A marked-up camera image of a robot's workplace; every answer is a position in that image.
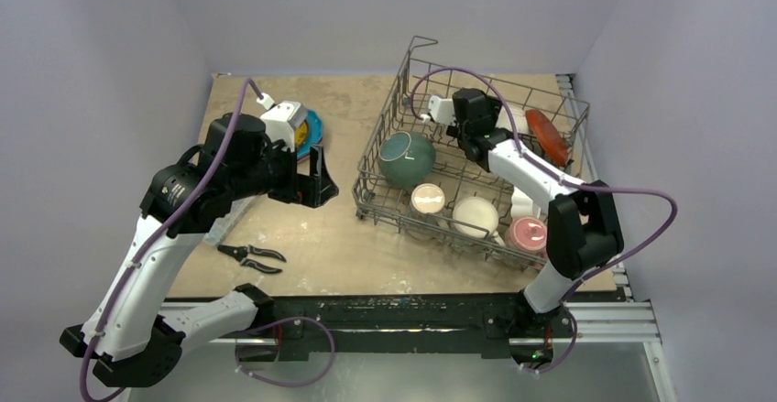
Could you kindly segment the orange red plate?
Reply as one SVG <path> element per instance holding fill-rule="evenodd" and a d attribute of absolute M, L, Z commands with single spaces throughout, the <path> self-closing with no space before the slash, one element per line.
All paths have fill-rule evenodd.
<path fill-rule="evenodd" d="M 569 160 L 568 147 L 551 120 L 540 110 L 525 112 L 527 125 L 536 136 L 543 152 L 558 167 L 565 167 Z"/>

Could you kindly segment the cream dragon mug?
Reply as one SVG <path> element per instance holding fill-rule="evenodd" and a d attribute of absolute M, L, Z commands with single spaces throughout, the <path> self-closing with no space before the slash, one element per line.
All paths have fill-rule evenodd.
<path fill-rule="evenodd" d="M 426 228 L 426 225 L 447 229 L 448 225 L 443 218 L 445 204 L 445 194 L 441 187 L 432 183 L 418 185 L 410 195 L 409 213 L 413 223 L 409 225 L 408 235 L 420 241 L 430 241 L 439 232 Z"/>

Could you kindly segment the cream divided plate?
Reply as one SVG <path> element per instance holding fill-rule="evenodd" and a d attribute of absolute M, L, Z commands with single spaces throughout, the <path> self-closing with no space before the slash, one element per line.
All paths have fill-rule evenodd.
<path fill-rule="evenodd" d="M 510 136 L 514 132 L 519 135 L 528 135 L 531 132 L 525 111 L 519 107 L 512 108 L 511 106 L 500 108 L 496 128 L 508 131 Z"/>

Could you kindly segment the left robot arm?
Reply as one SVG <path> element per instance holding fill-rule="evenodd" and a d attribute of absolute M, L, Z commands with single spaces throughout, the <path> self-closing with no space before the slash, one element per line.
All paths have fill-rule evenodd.
<path fill-rule="evenodd" d="M 233 332 L 260 337 L 279 323 L 273 299 L 249 284 L 177 316 L 160 309 L 185 260 L 235 201 L 265 195 L 317 208 L 337 195 L 323 147 L 311 147 L 308 174 L 298 172 L 292 147 L 253 115 L 225 114 L 203 143 L 153 177 L 109 292 L 88 321 L 60 336 L 84 373 L 108 387 L 150 387 L 211 340 Z"/>

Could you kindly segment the pink ghost mug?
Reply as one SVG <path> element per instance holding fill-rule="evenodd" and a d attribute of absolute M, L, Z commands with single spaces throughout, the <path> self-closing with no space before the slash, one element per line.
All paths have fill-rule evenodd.
<path fill-rule="evenodd" d="M 547 227 L 541 220 L 523 216 L 510 224 L 504 235 L 508 246 L 529 255 L 546 257 Z"/>

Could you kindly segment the green floral mug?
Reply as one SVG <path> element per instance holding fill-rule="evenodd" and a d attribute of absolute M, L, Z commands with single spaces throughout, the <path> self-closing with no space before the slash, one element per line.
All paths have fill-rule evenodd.
<path fill-rule="evenodd" d="M 498 234 L 498 211 L 484 198 L 473 196 L 460 200 L 454 206 L 451 225 L 467 236 L 506 245 Z"/>

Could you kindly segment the white scalloped teal bowl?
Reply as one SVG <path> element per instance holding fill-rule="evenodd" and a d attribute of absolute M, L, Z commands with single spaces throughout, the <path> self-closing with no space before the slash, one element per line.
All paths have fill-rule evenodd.
<path fill-rule="evenodd" d="M 407 189 L 420 184 L 436 161 L 432 142 L 418 132 L 398 131 L 382 142 L 378 151 L 378 169 L 387 184 Z"/>

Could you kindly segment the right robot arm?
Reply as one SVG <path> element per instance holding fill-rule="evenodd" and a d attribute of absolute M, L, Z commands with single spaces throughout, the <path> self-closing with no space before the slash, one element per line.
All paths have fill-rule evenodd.
<path fill-rule="evenodd" d="M 528 195 L 545 214 L 548 260 L 519 295 L 514 323 L 528 335 L 546 328 L 564 296 L 583 274 L 602 267 L 624 248 L 618 213 L 607 184 L 586 184 L 549 165 L 518 133 L 497 125 L 509 109 L 500 95 L 464 88 L 430 103 L 432 118 L 470 161 Z"/>

